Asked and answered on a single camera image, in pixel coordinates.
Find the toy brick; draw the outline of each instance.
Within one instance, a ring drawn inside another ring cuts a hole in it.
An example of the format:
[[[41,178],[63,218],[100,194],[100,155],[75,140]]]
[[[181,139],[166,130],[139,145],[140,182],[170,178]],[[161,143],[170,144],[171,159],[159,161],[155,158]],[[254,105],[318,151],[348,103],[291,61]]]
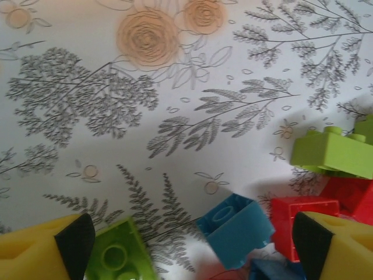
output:
[[[300,212],[293,239],[307,280],[373,279],[373,226]]]
[[[367,115],[367,120],[355,123],[354,133],[364,135],[365,143],[373,145],[373,114]]]
[[[304,280],[280,261],[252,259],[249,280]]]
[[[97,233],[88,280],[156,280],[152,261],[131,217]]]
[[[363,135],[341,133],[339,127],[308,131],[305,137],[295,140],[290,164],[333,176],[348,173],[373,179],[373,146],[364,143]]]
[[[89,214],[0,236],[1,280],[82,280],[94,243]]]
[[[265,247],[275,231],[257,202],[237,194],[198,219],[197,226],[227,270],[242,267],[247,255]]]
[[[331,178],[320,196],[338,200],[342,215],[373,225],[373,180]]]
[[[339,216],[339,203],[336,199],[317,196],[283,197],[271,200],[271,222],[275,227],[272,241],[277,251],[292,262],[299,262],[297,251],[291,238],[294,218],[298,212],[314,211]]]

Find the leaf drawing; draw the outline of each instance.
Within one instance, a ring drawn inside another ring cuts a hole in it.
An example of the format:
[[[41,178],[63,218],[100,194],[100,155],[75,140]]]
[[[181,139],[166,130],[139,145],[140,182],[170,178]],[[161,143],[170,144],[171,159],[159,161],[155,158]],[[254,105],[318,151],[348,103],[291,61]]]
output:
[[[20,163],[15,163],[14,159],[17,153],[13,152],[13,148],[6,150],[0,155],[0,178],[9,180],[11,178],[10,172],[16,170],[21,177],[30,173],[50,173],[54,164],[58,160],[58,152],[51,146],[39,144],[28,147],[24,150],[26,157]]]
[[[210,117],[194,124],[190,124],[188,117],[182,116],[164,120],[159,125],[160,135],[147,144],[147,149],[152,152],[150,158],[166,151],[166,156],[170,156],[181,145],[184,149],[194,148],[199,151],[212,144],[219,131],[233,132],[232,137],[238,138],[254,128],[261,130],[275,116],[269,109],[272,102],[297,96],[288,91],[291,86],[290,80],[265,77],[263,80],[246,80],[243,84],[245,87],[239,92],[224,89],[204,90],[203,92],[212,93],[214,96],[201,97],[199,100],[203,104],[194,110],[205,110]],[[244,101],[248,95],[256,95],[258,100]],[[223,122],[221,118],[233,111],[237,112],[236,117]]]
[[[52,195],[44,194],[44,198],[59,202],[61,205],[66,204],[68,208],[71,208],[73,211],[79,211],[80,213],[88,213],[93,221],[93,225],[97,226],[101,223],[106,223],[107,225],[113,223],[121,214],[124,213],[124,210],[116,210],[112,213],[107,214],[108,200],[105,199],[104,203],[100,208],[98,208],[98,199],[95,198],[91,204],[88,203],[86,197],[66,197],[64,195]]]
[[[148,76],[134,79],[109,62],[95,71],[80,66],[81,59],[63,48],[51,48],[43,55],[22,58],[19,74],[12,78],[6,94],[22,100],[15,110],[27,136],[42,133],[65,148],[78,121],[94,136],[110,134],[122,138],[126,127],[138,127],[142,113],[138,105],[154,110],[158,94]]]
[[[126,183],[129,185],[128,189],[132,192],[129,196],[131,198],[130,203],[133,205],[131,210],[135,211],[132,216],[139,232],[145,241],[150,240],[159,234],[159,230],[165,221],[162,221],[161,216],[157,214],[159,209],[149,202],[150,198],[147,197],[147,192],[140,185],[140,182],[122,165],[117,165],[117,168],[125,177]]]
[[[306,85],[314,89],[308,105],[321,113],[328,108],[330,99],[340,94],[340,83],[346,81],[347,71],[353,75],[359,72],[361,46],[373,33],[361,24],[360,15],[353,8],[339,0],[334,0],[335,6],[331,8],[329,2],[304,0],[292,8],[285,4],[275,8],[263,0],[256,11],[245,13],[253,20],[270,24],[271,31],[283,36],[272,39],[270,30],[252,24],[245,24],[242,30],[234,32],[235,40],[254,45],[248,50],[248,59],[261,60],[266,68],[276,63],[281,48],[291,45],[291,50],[303,60],[302,78],[308,79]],[[308,34],[310,29],[324,29],[329,34],[315,36],[315,33]],[[333,41],[326,44],[326,38]],[[318,55],[321,52],[325,53],[323,57]]]

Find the lime green lego brick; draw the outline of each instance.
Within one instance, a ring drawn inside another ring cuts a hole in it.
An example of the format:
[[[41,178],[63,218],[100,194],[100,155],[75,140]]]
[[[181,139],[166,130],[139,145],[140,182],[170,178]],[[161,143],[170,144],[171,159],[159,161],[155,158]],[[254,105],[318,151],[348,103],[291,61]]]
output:
[[[361,142],[365,140],[362,135],[341,136],[340,128],[326,127],[325,131],[296,139],[290,164],[322,174],[373,179],[373,146]]]
[[[86,270],[88,280],[157,280],[131,217],[97,233]]]
[[[367,137],[365,143],[373,145],[373,115],[368,115],[366,121],[355,123],[354,133],[365,135]]]

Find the fern leaf drawing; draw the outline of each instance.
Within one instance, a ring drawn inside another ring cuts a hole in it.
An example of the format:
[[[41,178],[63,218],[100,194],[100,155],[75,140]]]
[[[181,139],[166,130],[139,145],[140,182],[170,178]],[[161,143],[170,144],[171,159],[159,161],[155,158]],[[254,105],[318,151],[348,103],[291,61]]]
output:
[[[162,200],[165,206],[162,209],[168,210],[163,214],[165,221],[165,229],[176,228],[180,225],[190,222],[191,216],[188,215],[187,211],[183,207],[180,207],[178,197],[176,196],[173,186],[168,178],[167,174],[163,174],[164,179],[164,193],[165,199]]]
[[[124,213],[124,210],[116,210],[112,213],[107,213],[108,209],[108,200],[105,199],[104,203],[102,204],[100,210],[97,211],[98,207],[98,199],[95,198],[91,204],[91,206],[88,203],[88,199],[86,197],[79,198],[79,197],[66,197],[64,195],[52,195],[52,194],[44,194],[44,198],[49,198],[50,200],[54,200],[59,202],[60,204],[67,204],[68,208],[72,208],[73,211],[80,211],[80,213],[88,213],[93,221],[93,225],[97,226],[102,222],[105,222],[106,224],[111,224],[113,221],[116,220],[122,213]]]
[[[130,186],[129,190],[132,192],[130,203],[133,204],[131,209],[135,211],[132,216],[139,232],[145,241],[150,240],[159,234],[159,229],[164,224],[163,221],[160,221],[161,216],[157,215],[159,209],[153,207],[153,203],[149,202],[150,199],[147,197],[147,192],[143,190],[140,182],[126,168],[120,164],[117,165],[117,168]]]

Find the plant illustration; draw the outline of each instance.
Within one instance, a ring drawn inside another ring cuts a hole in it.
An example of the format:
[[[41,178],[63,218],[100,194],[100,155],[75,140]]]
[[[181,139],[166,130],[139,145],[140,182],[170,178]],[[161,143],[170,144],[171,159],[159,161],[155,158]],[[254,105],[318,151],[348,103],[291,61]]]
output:
[[[0,0],[0,13],[7,14],[6,25],[13,29],[26,28],[26,34],[34,30],[35,26],[51,27],[52,25],[40,17],[33,17],[37,10],[31,6],[39,0],[24,0],[18,5],[13,0]]]
[[[257,7],[257,12],[248,10],[246,14],[272,24],[271,32],[282,34],[281,39],[273,40],[265,29],[251,24],[234,32],[235,40],[256,46],[248,51],[248,58],[262,60],[266,68],[276,63],[282,45],[290,46],[303,60],[300,71],[309,81],[306,85],[315,89],[308,105],[320,112],[328,107],[331,97],[340,94],[340,83],[346,80],[346,72],[358,73],[360,48],[373,32],[362,26],[360,16],[352,8],[339,0],[333,2],[334,5],[330,0],[318,0],[317,3],[303,0],[291,9],[285,4],[275,8],[268,0],[262,0],[263,6]],[[311,29],[324,29],[328,35],[311,36],[307,32]],[[320,50],[327,52],[314,61],[312,57]]]
[[[315,187],[321,183],[321,175],[302,168],[294,167],[291,172],[294,178],[290,179],[289,186],[298,195],[312,195]]]
[[[119,4],[115,0],[105,6]],[[131,1],[122,2],[126,9]],[[173,80],[172,88],[210,79],[209,69],[226,63],[232,46],[222,47],[211,56],[202,51],[209,35],[224,23],[224,6],[229,1],[179,0],[134,1],[136,12],[126,16],[117,32],[117,46],[122,53],[122,67],[148,72],[154,82]]]
[[[219,186],[229,185],[229,182],[226,181],[217,181],[224,173],[220,173],[214,177],[204,172],[196,172],[195,175],[209,179],[205,184],[204,189],[207,194],[215,194],[219,190]]]
[[[11,171],[16,170],[20,176],[26,176],[29,173],[50,173],[55,162],[58,160],[58,152],[53,147],[43,144],[30,146],[24,150],[26,160],[21,163],[15,163],[14,159],[17,153],[13,148],[1,153],[0,156],[0,178],[3,180],[11,179]]]
[[[0,222],[0,235],[4,235],[5,233],[11,232],[12,229],[9,226],[5,226]]]
[[[33,43],[28,44],[21,44],[21,42],[17,41],[13,43],[9,48],[4,48],[0,50],[0,60],[19,60],[19,56],[17,55],[17,50],[21,48],[33,48],[34,45],[43,43],[45,41],[36,41]]]
[[[161,216],[158,214],[159,209],[150,202],[140,182],[122,165],[117,165],[117,168],[124,175],[129,190],[132,192],[130,203],[133,205],[131,209],[135,210],[132,216],[156,263],[157,271],[159,273],[169,272],[164,267],[160,267],[160,264],[167,266],[177,264],[188,271],[195,272],[187,256],[185,240],[187,235],[201,240],[202,235],[195,225],[195,220],[191,219],[191,216],[178,202],[168,175],[163,174],[164,199],[162,203],[164,206],[162,210],[165,213]]]
[[[373,106],[362,107],[362,105],[358,103],[357,99],[353,99],[352,101],[345,103],[338,102],[337,108],[338,112],[343,111],[346,113],[347,118],[352,117],[356,120],[363,119],[367,115],[373,113]]]
[[[78,169],[82,168],[80,160],[75,160],[75,166]],[[96,178],[98,176],[98,173],[99,171],[96,165],[87,165],[86,167],[84,167],[82,172],[69,173],[66,175],[66,177],[82,177],[81,179],[86,183],[99,183],[101,181],[98,178]]]
[[[89,204],[86,197],[66,197],[64,195],[52,194],[44,194],[43,197],[57,201],[60,204],[66,204],[66,206],[68,208],[72,208],[73,211],[79,211],[82,214],[88,213],[92,218],[94,226],[97,226],[103,222],[109,225],[124,213],[124,210],[119,209],[107,215],[107,208],[109,204],[107,199],[105,199],[101,207],[98,207],[99,204],[97,198],[94,198],[93,202]]]
[[[280,135],[281,138],[289,139],[293,134],[293,126],[297,125],[297,122],[288,122],[287,119],[284,118],[284,125],[280,126],[280,130],[277,130],[273,133],[273,135]]]
[[[275,147],[273,150],[273,153],[269,153],[271,156],[273,156],[273,161],[275,162],[277,159],[285,160],[285,158],[282,156],[284,153],[284,149],[281,147]]]
[[[289,80],[265,77],[263,80],[243,81],[245,88],[239,92],[224,89],[207,89],[203,92],[213,93],[214,96],[201,97],[203,105],[195,108],[195,111],[206,110],[207,117],[202,121],[190,124],[188,117],[174,117],[163,121],[159,125],[159,134],[149,141],[147,149],[152,152],[150,158],[167,151],[170,156],[177,148],[184,144],[184,149],[195,148],[201,150],[207,144],[216,139],[220,128],[221,132],[234,132],[233,138],[238,138],[248,133],[254,127],[257,130],[265,128],[275,116],[269,109],[269,105],[276,100],[298,96],[288,90],[291,86]],[[244,101],[247,94],[257,94],[259,100]],[[229,112],[236,111],[233,120],[222,122],[221,117]]]
[[[20,75],[12,78],[6,96],[23,100],[15,110],[27,136],[43,135],[61,148],[72,137],[82,118],[94,136],[126,133],[125,124],[138,127],[142,113],[138,105],[154,110],[158,94],[148,76],[134,79],[109,62],[95,71],[79,65],[80,59],[63,48],[50,48],[43,55],[22,58]]]

